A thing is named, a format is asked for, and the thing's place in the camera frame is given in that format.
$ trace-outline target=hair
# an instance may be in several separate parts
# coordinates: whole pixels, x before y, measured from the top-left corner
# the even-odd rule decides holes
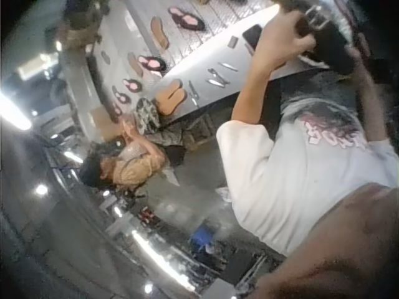
[[[101,155],[91,153],[80,167],[79,178],[86,186],[98,189],[113,189],[115,186],[110,179],[101,179]]]

